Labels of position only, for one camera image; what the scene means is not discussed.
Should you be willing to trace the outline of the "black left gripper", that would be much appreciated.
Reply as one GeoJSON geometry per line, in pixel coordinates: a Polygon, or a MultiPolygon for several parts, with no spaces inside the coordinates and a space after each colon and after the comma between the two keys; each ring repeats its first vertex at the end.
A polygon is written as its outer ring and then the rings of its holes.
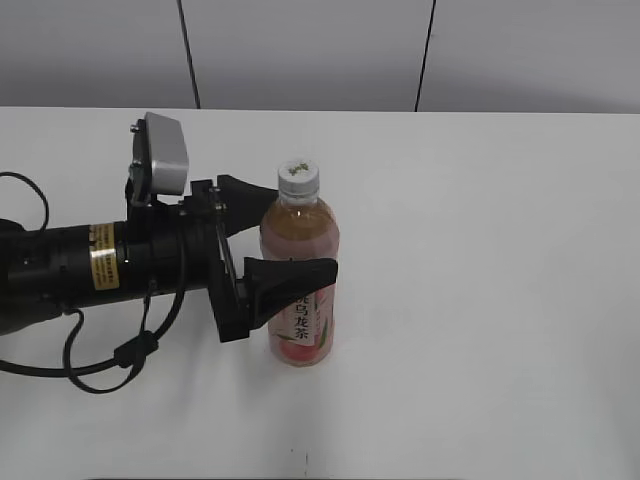
{"type": "Polygon", "coordinates": [[[338,262],[259,260],[246,257],[238,290],[227,238],[259,226],[278,191],[219,175],[191,183],[181,202],[165,204],[139,188],[125,187],[124,289],[147,298],[172,293],[169,312],[150,335],[158,342],[177,320],[187,291],[208,292],[221,342],[243,340],[296,301],[334,285],[338,262]]]}

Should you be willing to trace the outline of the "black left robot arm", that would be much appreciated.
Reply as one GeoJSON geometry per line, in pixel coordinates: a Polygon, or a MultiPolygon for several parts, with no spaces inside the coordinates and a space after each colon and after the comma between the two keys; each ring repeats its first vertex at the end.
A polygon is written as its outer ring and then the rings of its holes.
{"type": "Polygon", "coordinates": [[[245,339],[304,296],[335,283],[330,256],[245,258],[237,275],[230,236],[260,224],[273,189],[220,175],[173,205],[127,205],[124,221],[1,234],[1,325],[32,325],[72,308],[146,294],[207,290],[219,339],[245,339]]]}

